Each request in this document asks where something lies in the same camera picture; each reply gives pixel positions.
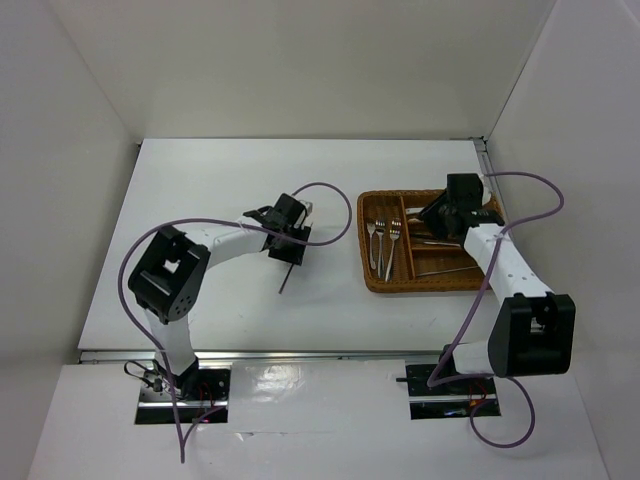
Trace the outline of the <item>silver knife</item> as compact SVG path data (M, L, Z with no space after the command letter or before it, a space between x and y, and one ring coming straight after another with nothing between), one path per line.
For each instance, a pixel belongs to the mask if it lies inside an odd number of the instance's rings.
M458 242L442 241L437 239L413 238L410 240L411 246L425 245L434 248L460 248Z

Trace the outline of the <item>small silver fork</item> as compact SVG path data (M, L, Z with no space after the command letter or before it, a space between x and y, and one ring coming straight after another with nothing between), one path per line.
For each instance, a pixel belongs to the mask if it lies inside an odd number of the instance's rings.
M369 266L372 270L375 270L377 268L377 263L376 263L376 259L374 257L374 252L373 252L373 240L374 240L374 234L376 232L375 223L373 221L367 220L366 230L369 236L369 242L368 242Z

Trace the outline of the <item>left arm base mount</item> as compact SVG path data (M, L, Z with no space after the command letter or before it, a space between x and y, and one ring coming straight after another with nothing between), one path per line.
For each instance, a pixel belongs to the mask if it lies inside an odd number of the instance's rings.
M155 368L138 361L127 361L124 373L140 382L136 425L166 425L174 422L168 381ZM178 417L181 424L223 424L228 422L228 399L231 370L206 368L196 373L195 380L176 390Z

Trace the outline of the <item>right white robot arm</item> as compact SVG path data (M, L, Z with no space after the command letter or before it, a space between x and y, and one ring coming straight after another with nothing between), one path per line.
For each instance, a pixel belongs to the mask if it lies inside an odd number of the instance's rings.
M556 294L527 264L507 223L484 200L473 173L450 174L445 191L420 212L437 238L456 240L484 274L478 296L492 290L500 304L489 338L466 343L469 312L427 380L429 387L460 391L471 378L562 375L572 356L576 305Z

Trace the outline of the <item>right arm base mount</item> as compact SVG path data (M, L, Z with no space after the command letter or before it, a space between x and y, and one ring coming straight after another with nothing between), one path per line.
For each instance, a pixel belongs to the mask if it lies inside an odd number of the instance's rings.
M478 407L477 417L501 415L497 390L492 379L465 379L429 387L427 380L435 364L410 364L396 378L406 387L412 420L468 418Z

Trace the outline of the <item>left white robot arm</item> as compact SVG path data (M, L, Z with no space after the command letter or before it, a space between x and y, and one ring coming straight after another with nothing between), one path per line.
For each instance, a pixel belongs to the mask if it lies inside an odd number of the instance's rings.
M143 309L150 333L159 341L154 363L162 386L176 399L198 387L199 362L188 314L198 299L206 272L237 257L267 251L271 258L299 265L311 228L305 224L313 204L282 194L275 205L243 214L243 225L205 228L192 235L172 226L155 234L134 267L128 288Z

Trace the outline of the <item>silver chopstick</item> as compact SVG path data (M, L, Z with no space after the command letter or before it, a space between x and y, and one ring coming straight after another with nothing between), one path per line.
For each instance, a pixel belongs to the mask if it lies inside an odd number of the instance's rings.
M283 281L282 281L282 283L281 283L281 285L279 287L279 290L278 290L278 294L279 295L281 295L284 292L284 289L286 288L287 282L288 282L288 280L290 278L290 275L291 275L292 270L293 270L294 267L295 267L295 264L293 264L293 263L290 264L290 266L288 267L288 270L287 270L287 272L285 274L285 277L284 277L284 279L283 279Z
M422 278L422 277L430 277L430 276L437 276L437 275L446 275L446 274L464 272L464 271L469 271L469 270L475 270L477 268L478 268L477 266L460 267L460 268L453 268L453 269L445 269L445 270L437 270L437 271L429 271L429 272L417 273L415 276L416 276L416 278Z

